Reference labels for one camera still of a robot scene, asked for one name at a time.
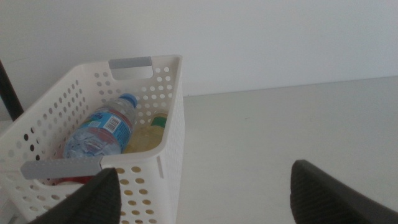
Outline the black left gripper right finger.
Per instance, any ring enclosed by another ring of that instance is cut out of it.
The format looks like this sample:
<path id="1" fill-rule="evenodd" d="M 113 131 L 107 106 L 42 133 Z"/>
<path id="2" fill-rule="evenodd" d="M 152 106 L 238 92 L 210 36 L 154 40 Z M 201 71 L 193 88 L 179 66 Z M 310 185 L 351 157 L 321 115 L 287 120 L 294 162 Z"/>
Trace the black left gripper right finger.
<path id="1" fill-rule="evenodd" d="M 397 224 L 397 212 L 366 197 L 306 160 L 290 175 L 290 209 L 296 223 Z"/>

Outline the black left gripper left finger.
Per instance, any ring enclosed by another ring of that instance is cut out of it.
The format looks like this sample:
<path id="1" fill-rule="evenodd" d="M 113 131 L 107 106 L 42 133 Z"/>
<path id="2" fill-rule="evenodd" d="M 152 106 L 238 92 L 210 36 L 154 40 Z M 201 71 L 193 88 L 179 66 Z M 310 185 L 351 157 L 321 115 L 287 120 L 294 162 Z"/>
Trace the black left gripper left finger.
<path id="1" fill-rule="evenodd" d="M 115 168 L 106 168 L 31 224 L 119 223 L 121 190 Z"/>

